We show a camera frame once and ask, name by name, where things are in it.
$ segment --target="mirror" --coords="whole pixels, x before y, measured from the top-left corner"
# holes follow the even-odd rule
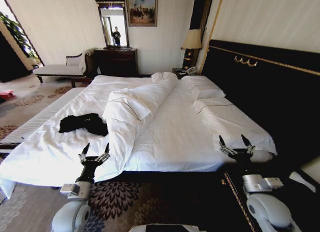
[[[106,46],[129,47],[125,0],[95,0]]]

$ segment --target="mirror frame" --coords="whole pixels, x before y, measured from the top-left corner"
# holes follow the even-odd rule
[[[128,24],[127,24],[127,13],[126,13],[126,0],[95,0],[96,5],[98,7],[98,12],[99,12],[99,17],[100,17],[100,22],[102,26],[102,31],[103,31],[103,36],[104,36],[104,41],[106,47],[123,47],[123,48],[129,48],[129,34],[128,34]],[[124,27],[125,27],[125,37],[126,37],[126,46],[115,46],[115,45],[109,45],[107,42],[107,36],[106,36],[106,31],[104,27],[104,22],[102,20],[102,15],[101,15],[101,5],[103,4],[122,4],[123,8],[123,17],[124,17]]]

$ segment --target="table lamp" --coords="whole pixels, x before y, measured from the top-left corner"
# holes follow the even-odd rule
[[[190,29],[183,42],[181,49],[185,49],[182,70],[186,71],[193,63],[195,49],[201,49],[201,31],[200,29]]]

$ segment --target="green plant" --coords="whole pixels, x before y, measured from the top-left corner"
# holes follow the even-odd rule
[[[26,39],[26,35],[23,33],[20,24],[11,20],[7,15],[0,12],[0,20],[4,23],[4,25],[9,30],[10,34],[13,36],[15,41],[18,43],[22,51],[25,53],[27,57],[38,58],[34,54],[34,49],[30,46]]]

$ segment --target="lamp base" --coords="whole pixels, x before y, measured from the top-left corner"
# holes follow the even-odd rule
[[[183,64],[182,64],[182,70],[186,71],[190,67],[192,67],[194,59],[194,49],[185,49],[184,58],[183,58]]]

